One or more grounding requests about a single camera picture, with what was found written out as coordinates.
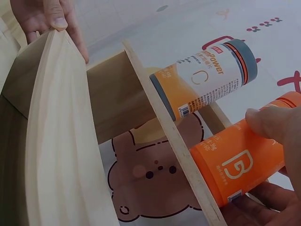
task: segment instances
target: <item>cartoon bear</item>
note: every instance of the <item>cartoon bear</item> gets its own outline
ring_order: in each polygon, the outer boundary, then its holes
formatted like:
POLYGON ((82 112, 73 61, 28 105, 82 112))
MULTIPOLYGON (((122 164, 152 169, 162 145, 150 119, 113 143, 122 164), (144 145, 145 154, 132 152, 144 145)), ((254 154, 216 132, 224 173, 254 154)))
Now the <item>cartoon bear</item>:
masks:
MULTIPOLYGON (((191 114, 176 122, 188 148, 204 137, 201 120, 191 114)), ((112 140, 117 161, 108 174, 120 221, 139 216, 165 218, 200 206, 157 118, 112 140)))

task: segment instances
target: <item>wooden shelf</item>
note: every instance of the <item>wooden shelf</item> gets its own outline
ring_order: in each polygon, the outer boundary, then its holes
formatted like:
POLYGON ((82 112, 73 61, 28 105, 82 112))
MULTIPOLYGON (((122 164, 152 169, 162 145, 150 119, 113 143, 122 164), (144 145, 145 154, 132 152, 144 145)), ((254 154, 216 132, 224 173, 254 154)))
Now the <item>wooden shelf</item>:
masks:
MULTIPOLYGON (((155 117, 209 225, 226 225, 149 74, 124 48, 86 68, 69 35, 51 31, 16 56, 0 97, 1 166, 11 175, 0 177, 0 203, 18 194, 10 208, 18 217, 5 225, 118 226, 98 144, 155 117), (14 158, 17 170, 6 163, 14 158)), ((216 104, 199 112, 214 134, 230 125, 216 104)))

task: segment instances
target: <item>letter c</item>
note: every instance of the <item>letter c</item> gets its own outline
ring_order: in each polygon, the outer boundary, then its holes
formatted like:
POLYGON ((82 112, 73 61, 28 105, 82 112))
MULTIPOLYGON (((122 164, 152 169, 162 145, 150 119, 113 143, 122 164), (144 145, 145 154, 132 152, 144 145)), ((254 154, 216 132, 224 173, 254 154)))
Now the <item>letter c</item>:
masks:
POLYGON ((207 80, 209 79, 208 73, 205 72, 205 71, 203 71, 203 70, 201 70, 201 71, 198 71, 198 72, 193 73, 193 75, 192 75, 192 77, 191 77, 191 81, 192 81, 193 84, 195 84, 195 85, 200 85, 200 83, 197 83, 197 82, 195 82, 195 81, 193 80, 193 76, 196 75, 196 74, 198 74, 198 73, 201 73, 201 72, 203 72, 203 73, 206 74, 206 79, 205 79, 204 81, 207 81, 207 80))

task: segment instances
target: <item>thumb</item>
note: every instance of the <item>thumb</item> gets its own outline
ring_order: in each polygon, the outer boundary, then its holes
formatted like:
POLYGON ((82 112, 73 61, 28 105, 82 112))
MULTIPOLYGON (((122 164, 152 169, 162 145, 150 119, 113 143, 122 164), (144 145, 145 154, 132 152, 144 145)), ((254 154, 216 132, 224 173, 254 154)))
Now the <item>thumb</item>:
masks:
POLYGON ((45 16, 49 24, 58 31, 68 26, 59 0, 43 0, 45 16))
POLYGON ((270 106, 260 111, 248 109, 246 111, 246 122, 254 133, 274 139, 283 143, 287 134, 287 122, 291 118, 293 109, 270 106))

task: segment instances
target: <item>hand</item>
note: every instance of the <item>hand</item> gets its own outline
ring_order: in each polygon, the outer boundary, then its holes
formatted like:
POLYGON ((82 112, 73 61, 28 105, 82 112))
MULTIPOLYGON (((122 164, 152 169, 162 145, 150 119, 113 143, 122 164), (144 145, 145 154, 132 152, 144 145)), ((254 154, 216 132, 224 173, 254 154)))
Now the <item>hand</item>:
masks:
POLYGON ((244 195, 222 208, 228 226, 301 225, 301 107, 268 107, 261 111, 249 109, 246 121, 258 135, 283 145, 285 168, 281 173, 290 178, 295 192, 263 182, 250 194, 265 206, 244 195))
POLYGON ((66 29, 86 63, 89 62, 72 0, 10 0, 10 4, 28 44, 37 39, 36 32, 43 34, 51 27, 58 31, 66 29))

